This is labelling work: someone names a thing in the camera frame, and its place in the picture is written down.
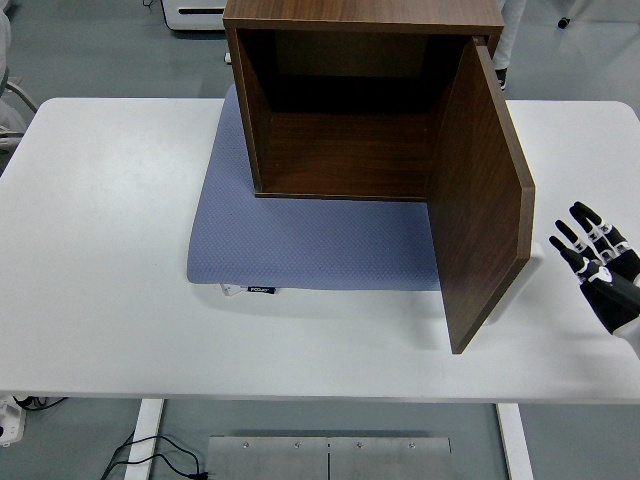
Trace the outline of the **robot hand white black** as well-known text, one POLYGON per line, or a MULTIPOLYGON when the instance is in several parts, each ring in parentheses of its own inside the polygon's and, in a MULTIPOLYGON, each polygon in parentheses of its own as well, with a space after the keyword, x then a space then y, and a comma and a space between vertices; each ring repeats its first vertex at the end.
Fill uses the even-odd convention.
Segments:
POLYGON ((586 233, 583 241, 561 220, 555 226, 570 242, 549 241, 567 262, 580 291, 609 334, 639 351, 639 255, 610 222, 582 202, 569 209, 586 233))

